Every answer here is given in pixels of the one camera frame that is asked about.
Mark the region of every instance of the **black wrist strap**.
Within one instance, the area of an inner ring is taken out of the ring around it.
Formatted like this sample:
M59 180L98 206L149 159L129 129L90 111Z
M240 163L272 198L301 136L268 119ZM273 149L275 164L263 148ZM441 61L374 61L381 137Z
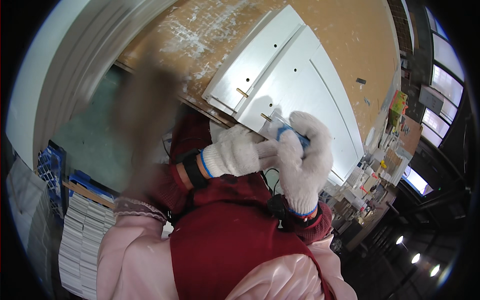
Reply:
M312 224L315 224L315 222L318 220L320 215L323 213L322 209L320 206L318 206L317 210L317 215L311 219L307 220L306 222L303 221L302 218L293 216L288 209L285 207L285 201L283 199L283 196L281 194L276 194L272 198L270 198L267 201L267 207L268 210L274 215L279 220L292 220L293 223L296 225L306 228L308 226L311 226Z
M202 175L197 165L197 154L192 153L183 159L183 167L187 172L188 178L196 190L207 187L207 179Z

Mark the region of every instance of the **lace cuff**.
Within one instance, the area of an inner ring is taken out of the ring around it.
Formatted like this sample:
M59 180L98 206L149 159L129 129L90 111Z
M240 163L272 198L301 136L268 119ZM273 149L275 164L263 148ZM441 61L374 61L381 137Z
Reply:
M167 223L167 217L164 213L153 207L152 205L130 199L126 197L118 197L115 199L115 208L113 215L117 216L150 216L157 219L163 225Z

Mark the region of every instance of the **hand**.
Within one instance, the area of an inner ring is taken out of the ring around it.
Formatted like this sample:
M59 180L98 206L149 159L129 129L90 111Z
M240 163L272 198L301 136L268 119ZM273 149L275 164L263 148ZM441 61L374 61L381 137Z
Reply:
M263 137L240 124L221 132L218 142L200 154L205 170L210 177L243 176L273 166L278 142L261 140Z
M280 135L280 185L290 211L298 217L311 219L317 211L318 193L332 169L332 137L322 122L306 112L292 112L290 125L310 140L310 146L303 151L300 140L292 130Z

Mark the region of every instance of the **wooden table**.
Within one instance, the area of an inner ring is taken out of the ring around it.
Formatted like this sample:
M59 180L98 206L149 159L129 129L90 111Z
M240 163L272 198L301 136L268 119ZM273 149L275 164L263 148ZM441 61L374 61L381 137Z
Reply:
M125 48L117 65L132 71L153 41L159 61L184 72L181 100L232 126L202 93L227 55L265 12L290 4L330 56L347 92L363 139L372 127L397 68L398 43L386 0L179 0ZM356 82L357 78L366 84Z

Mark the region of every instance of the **pink shirt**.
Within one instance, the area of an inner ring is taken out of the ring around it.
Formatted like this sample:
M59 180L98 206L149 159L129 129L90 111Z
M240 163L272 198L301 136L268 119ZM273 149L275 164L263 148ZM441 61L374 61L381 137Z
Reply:
M148 216L119 216L103 237L97 259L97 299L178 299L169 238L163 225ZM340 259L330 250L333 235L308 248L336 299L357 299L340 274ZM227 299L323 299L315 263L291 254L260 264Z

